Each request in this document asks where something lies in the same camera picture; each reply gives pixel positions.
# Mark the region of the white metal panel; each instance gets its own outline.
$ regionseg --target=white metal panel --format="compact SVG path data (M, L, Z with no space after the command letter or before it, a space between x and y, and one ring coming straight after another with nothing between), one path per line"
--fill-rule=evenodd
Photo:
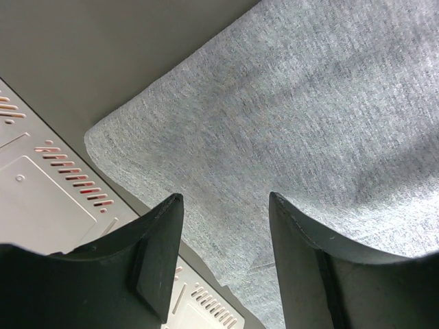
M138 217L2 80L0 209L0 243L40 254L67 253ZM162 329L209 328L242 329L244 318L178 257Z

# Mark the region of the rectangular panel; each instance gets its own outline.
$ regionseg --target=rectangular panel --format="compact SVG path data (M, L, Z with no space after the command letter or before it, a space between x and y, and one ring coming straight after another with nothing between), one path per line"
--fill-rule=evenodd
M68 252L94 218L27 156L0 169L0 241L35 252Z

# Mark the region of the ventilation slot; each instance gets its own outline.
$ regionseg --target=ventilation slot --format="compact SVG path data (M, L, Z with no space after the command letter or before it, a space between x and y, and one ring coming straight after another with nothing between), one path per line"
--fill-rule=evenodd
M45 160L63 160L67 159L67 156L65 154L45 154L43 156L43 159Z
M59 147L35 147L35 152L61 152Z
M102 206L109 206L113 203L114 203L113 200L107 200L107 201L95 202L93 205L95 207L102 207Z
M110 230L116 225L118 221L119 220L117 218L114 218L110 225L102 232L101 236L104 236L105 234L110 232Z
M75 183L73 184L73 187L87 187L87 186L93 186L94 182L82 182L82 183Z
M228 329L232 329L233 326L238 322L238 319L233 319L233 321L228 325Z
M200 300L202 300L203 298L205 298L205 297L207 296L207 294L208 294L208 292L205 291L205 292L203 292L201 295L199 295L197 298L195 298L195 300L196 300L197 302L199 302Z
M227 326L227 324L228 324L230 321L232 321L232 319L233 319L233 315L231 315L230 317L228 317L227 320L224 321L223 325L224 325L224 326Z
M0 109L2 109L2 110L18 110L19 108L15 105L0 104Z
M215 313L214 317L219 317L222 313L224 313L225 310L225 307L221 307L220 310Z
M80 173L81 169L72 168L72 169L58 169L58 173Z
M195 297L196 295L202 293L203 291L204 291L204 288L200 287L191 294L191 297Z
M212 300L210 303L208 303L205 307L205 309L210 309L210 307L213 307L214 305L216 305L218 303L217 300Z
M87 200L93 201L93 200L105 199L106 197L108 197L107 194L90 195L89 197L87 197Z
M207 296L200 304L201 306L206 305L207 302L210 302L213 299L212 295Z
M0 117L24 119L26 115L23 113L0 112Z
M75 163L73 161L59 161L59 162L50 162L50 165L53 167L71 167L74 166Z
M88 178L87 175L66 176L66 180L86 180L87 178Z
M176 302L174 308L172 309L172 314L177 313L178 307L181 304L181 299L183 298L183 295L185 294L186 288L187 288L187 283L184 283L183 288L181 288L180 295L178 295L177 302Z
M218 321L219 322L223 322L223 320L225 319L225 318L227 318L228 316L230 315L230 312L227 310L219 319L218 319Z
M80 193L81 194L88 194L88 193L97 193L100 191L101 191L101 189L99 187L95 187L95 188L86 188L84 190L81 190Z
M209 312L210 314L215 313L217 310L219 310L221 307L221 303L218 303L214 308L212 308Z

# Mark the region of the vent grille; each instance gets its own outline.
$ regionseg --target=vent grille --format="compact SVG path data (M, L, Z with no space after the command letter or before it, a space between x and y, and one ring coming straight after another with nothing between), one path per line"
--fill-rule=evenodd
M26 114L18 113L19 107L10 102L9 98L1 96L0 90L0 117L7 125L13 125L15 123L14 119L24 119L26 117Z
M53 141L45 141L45 144L48 146L35 147L34 151L41 153L41 158L47 162L50 167L57 168L58 175L61 175L66 181L71 183L72 187L78 190L78 195L83 197L87 202L92 203L94 207L100 208L99 213L105 214L107 209L102 207L110 206L114 204L114 201L108 199L108 195L105 193L99 194L102 189L96 186L94 181L88 180L88 175L81 174L82 169L75 168L75 162L69 161L68 155L61 153L61 148L52 146L53 143Z
M191 297L227 329L233 329L233 326L238 322L238 319L209 294L204 287L196 287L191 293Z

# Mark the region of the gray fabric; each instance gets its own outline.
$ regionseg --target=gray fabric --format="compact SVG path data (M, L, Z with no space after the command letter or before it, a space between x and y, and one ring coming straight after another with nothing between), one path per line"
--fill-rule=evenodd
M148 206L183 193L183 239L284 328L270 191L373 247L438 249L438 26L436 0L263 1L99 122L88 152Z

